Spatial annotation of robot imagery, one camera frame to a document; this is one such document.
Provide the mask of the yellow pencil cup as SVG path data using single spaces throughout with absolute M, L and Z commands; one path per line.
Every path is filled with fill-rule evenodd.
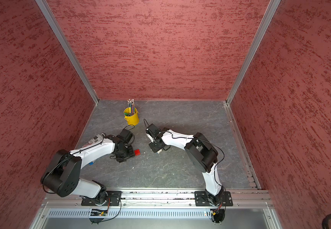
M 123 113 L 124 113 L 124 119 L 126 120 L 128 125 L 137 125 L 140 122 L 138 111 L 136 108 L 134 108 L 134 114 L 131 116 L 127 116 L 126 114 L 130 114 L 131 109 L 128 107 L 126 108 Z

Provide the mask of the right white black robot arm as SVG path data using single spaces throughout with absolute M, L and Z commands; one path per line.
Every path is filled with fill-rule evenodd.
M 224 187 L 217 172 L 218 151 L 202 133 L 185 135 L 168 128 L 161 130 L 150 126 L 146 129 L 146 135 L 150 139 L 149 147 L 154 153 L 159 154 L 170 147 L 184 150 L 192 164 L 203 174 L 209 204 L 219 206 L 222 203 Z

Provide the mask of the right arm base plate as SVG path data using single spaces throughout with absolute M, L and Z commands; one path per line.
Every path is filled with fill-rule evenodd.
M 210 207 L 232 207 L 233 201 L 231 193 L 229 191 L 220 190 L 220 192 L 214 196 L 207 191 L 195 191 L 195 203 L 196 206 L 210 206 Z

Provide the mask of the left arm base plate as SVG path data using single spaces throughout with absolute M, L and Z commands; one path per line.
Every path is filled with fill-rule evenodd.
M 97 208 L 108 208 L 109 206 L 120 206 L 121 191 L 107 191 L 100 193 L 99 198 L 82 197 L 81 206 Z

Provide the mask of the flag patterned pouch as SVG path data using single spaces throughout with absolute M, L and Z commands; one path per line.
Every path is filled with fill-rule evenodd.
M 95 144 L 101 142 L 104 137 L 105 137 L 105 133 L 97 134 L 92 139 L 90 139 L 86 144 L 84 144 L 82 146 L 82 148 L 85 148 L 85 147 L 88 147 L 88 146 L 91 146 L 91 145 L 95 145 Z

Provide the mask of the aluminium front rail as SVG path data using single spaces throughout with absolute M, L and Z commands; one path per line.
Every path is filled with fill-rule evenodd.
M 120 205 L 125 209 L 191 209 L 217 207 L 196 206 L 194 189 L 108 189 L 107 191 L 121 191 Z M 230 189 L 233 206 L 226 209 L 274 209 L 275 206 L 267 190 Z M 41 208 L 84 208 L 79 195 L 69 195 L 61 198 L 48 194 Z

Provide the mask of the red lego brick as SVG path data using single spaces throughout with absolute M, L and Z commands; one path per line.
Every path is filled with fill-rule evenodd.
M 140 153 L 140 150 L 139 149 L 137 149 L 137 150 L 135 150 L 134 151 L 134 154 L 135 154 L 135 156 L 139 156 L 141 153 Z

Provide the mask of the coloured pencils bundle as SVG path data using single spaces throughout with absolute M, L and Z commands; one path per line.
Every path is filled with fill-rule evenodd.
M 135 114 L 135 101 L 134 99 L 129 99 L 128 100 L 128 116 L 133 116 Z

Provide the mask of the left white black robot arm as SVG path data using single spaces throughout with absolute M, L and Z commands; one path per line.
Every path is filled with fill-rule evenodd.
M 95 199 L 102 204 L 106 198 L 105 186 L 80 178 L 81 170 L 106 155 L 111 155 L 119 163 L 134 157 L 131 146 L 134 139 L 134 135 L 127 130 L 117 136 L 100 133 L 80 149 L 57 151 L 41 177 L 43 188 L 60 197 L 73 194 Z

